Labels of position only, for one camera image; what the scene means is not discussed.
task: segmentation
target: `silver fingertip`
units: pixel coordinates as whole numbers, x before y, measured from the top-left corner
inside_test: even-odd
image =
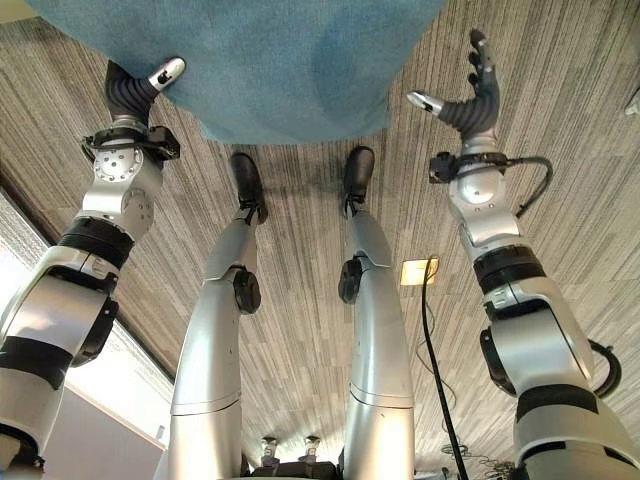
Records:
[[[414,90],[413,92],[408,93],[407,99],[416,107],[422,108],[427,112],[431,112],[436,117],[440,114],[440,112],[442,111],[442,106],[444,105],[444,102],[442,100],[430,97],[420,90]]]
[[[163,63],[158,69],[147,78],[153,88],[161,92],[173,82],[175,82],[187,67],[183,58],[173,57]]]

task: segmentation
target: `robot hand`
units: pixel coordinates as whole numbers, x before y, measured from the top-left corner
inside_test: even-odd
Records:
[[[133,78],[120,65],[109,60],[104,82],[109,113],[114,121],[130,119],[145,126],[154,99],[171,85],[185,69],[185,61],[174,57],[163,63],[147,78]]]
[[[487,39],[478,30],[472,30],[470,36],[475,51],[469,54],[469,62],[476,69],[476,73],[468,78],[475,92],[473,99],[446,102],[419,90],[407,95],[411,103],[458,130],[463,142],[485,132],[490,132],[493,136],[500,110],[500,90]]]

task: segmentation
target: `white wall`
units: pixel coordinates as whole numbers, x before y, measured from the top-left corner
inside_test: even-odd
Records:
[[[162,449],[66,388],[47,448],[46,480],[147,480]]]

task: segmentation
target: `black joint band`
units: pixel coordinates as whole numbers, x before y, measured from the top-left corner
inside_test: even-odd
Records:
[[[97,255],[117,269],[122,268],[129,258],[133,244],[129,235],[97,218],[76,218],[58,242],[60,246],[77,248]]]
[[[15,438],[20,442],[22,448],[26,446],[27,448],[33,450],[36,454],[38,453],[38,444],[33,439],[33,437],[27,433],[24,433],[22,430],[19,430],[11,425],[5,425],[4,423],[0,423],[0,435],[5,435],[7,437]]]
[[[6,337],[0,348],[0,368],[32,373],[58,390],[73,356],[50,343],[23,337]]]
[[[518,399],[516,422],[531,410],[549,405],[569,405],[598,413],[596,396],[574,385],[545,385],[527,390]]]
[[[498,248],[479,257],[473,263],[473,269],[485,294],[516,280],[546,277],[531,249],[516,245]]]
[[[522,456],[522,461],[524,462],[528,458],[531,458],[538,453],[550,452],[552,450],[564,450],[566,448],[567,444],[565,442],[547,442],[541,445],[536,445],[535,447],[531,447],[525,452],[525,454]]]

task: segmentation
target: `black robotic finger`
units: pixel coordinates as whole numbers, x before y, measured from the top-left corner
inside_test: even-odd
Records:
[[[473,68],[475,68],[478,73],[480,73],[482,61],[480,60],[480,55],[477,52],[469,53],[469,63],[473,65]]]
[[[478,93],[478,76],[475,73],[470,73],[467,77],[467,81],[473,87],[473,91]]]
[[[469,54],[469,62],[478,73],[480,87],[488,87],[496,84],[495,65],[491,59],[491,50],[484,33],[479,30],[471,31],[471,45],[476,52]]]

